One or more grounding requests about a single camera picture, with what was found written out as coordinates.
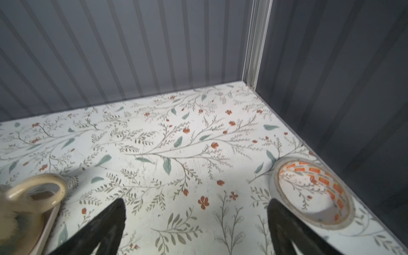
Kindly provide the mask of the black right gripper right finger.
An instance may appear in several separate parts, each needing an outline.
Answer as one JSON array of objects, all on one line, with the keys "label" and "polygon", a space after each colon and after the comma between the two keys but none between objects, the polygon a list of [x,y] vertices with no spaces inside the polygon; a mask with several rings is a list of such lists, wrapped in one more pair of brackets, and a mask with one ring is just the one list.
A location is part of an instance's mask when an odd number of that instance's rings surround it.
[{"label": "black right gripper right finger", "polygon": [[268,228],[277,255],[341,255],[277,199],[267,207]]}]

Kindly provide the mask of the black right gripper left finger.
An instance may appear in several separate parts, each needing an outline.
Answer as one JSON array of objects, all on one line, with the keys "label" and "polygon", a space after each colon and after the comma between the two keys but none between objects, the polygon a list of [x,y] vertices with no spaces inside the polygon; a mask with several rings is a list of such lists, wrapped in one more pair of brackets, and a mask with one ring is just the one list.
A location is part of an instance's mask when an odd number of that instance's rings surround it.
[{"label": "black right gripper left finger", "polygon": [[96,251],[98,255],[115,255],[122,240],[125,221],[125,203],[119,198],[51,254],[90,255]]}]

